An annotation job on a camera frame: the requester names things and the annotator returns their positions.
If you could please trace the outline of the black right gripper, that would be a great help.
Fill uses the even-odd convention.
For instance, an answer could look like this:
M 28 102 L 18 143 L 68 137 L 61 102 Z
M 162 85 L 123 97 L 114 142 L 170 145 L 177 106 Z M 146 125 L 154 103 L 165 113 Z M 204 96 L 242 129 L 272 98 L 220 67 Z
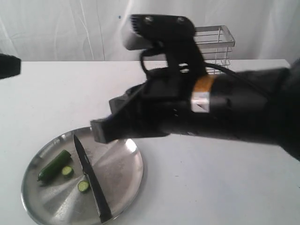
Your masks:
M 288 129 L 288 68 L 195 77 L 149 70 L 142 86 L 142 109 L 168 135 L 191 135 L 245 142 L 277 143 Z

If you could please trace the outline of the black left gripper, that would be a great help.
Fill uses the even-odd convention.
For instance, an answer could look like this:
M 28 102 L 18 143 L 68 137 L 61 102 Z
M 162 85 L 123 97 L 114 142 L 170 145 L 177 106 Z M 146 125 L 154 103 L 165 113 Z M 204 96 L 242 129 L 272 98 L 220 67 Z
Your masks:
M 0 79 L 17 76 L 21 73 L 21 59 L 12 55 L 0 54 Z

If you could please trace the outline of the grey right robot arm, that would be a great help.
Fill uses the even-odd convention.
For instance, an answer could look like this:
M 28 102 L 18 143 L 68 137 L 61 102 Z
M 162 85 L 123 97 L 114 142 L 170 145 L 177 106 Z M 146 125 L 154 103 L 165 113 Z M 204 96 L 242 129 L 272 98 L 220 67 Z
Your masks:
M 177 134 L 274 144 L 300 158 L 299 62 L 217 75 L 152 69 L 109 104 L 111 114 L 90 123 L 99 143 Z

